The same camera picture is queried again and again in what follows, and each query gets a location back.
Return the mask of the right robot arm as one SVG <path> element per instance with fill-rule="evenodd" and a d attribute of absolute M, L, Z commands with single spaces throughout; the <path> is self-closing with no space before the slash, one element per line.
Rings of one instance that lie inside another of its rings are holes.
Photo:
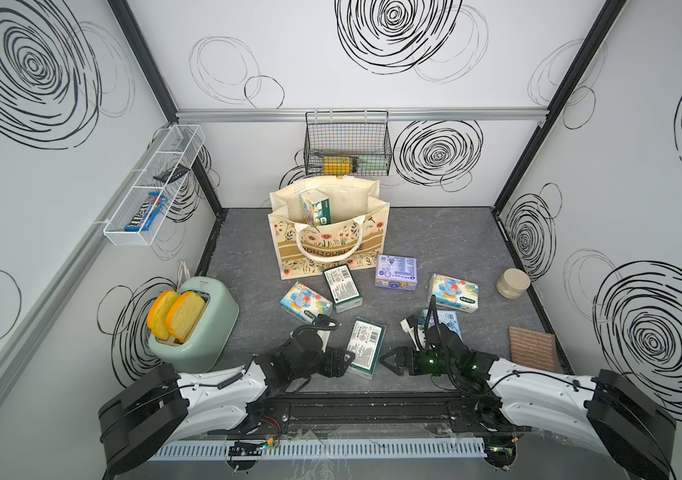
<path fill-rule="evenodd" d="M 519 427 L 559 434 L 609 455 L 642 479 L 673 479 L 677 422 L 625 375 L 575 376 L 524 367 L 469 348 L 442 325 L 379 358 L 402 376 L 445 375 L 463 396 Z"/>

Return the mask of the floral canvas tote bag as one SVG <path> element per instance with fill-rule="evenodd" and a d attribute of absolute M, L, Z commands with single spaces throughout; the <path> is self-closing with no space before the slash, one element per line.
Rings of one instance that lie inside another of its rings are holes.
<path fill-rule="evenodd" d="M 301 195 L 316 190 L 329 199 L 331 222 L 312 226 L 304 218 Z M 380 183 L 353 176 L 316 176 L 270 194 L 269 228 L 283 280 L 317 276 L 347 265 L 373 268 L 383 253 L 390 203 Z"/>

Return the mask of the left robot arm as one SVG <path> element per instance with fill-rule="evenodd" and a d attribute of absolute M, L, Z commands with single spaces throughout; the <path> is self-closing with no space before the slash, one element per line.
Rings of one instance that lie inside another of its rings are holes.
<path fill-rule="evenodd" d="M 240 367 L 193 374 L 162 364 L 125 387 L 98 410 L 106 475 L 138 467 L 173 441 L 246 427 L 259 403 L 298 379 L 344 376 L 356 354 L 325 346 L 322 330 L 301 326 Z"/>

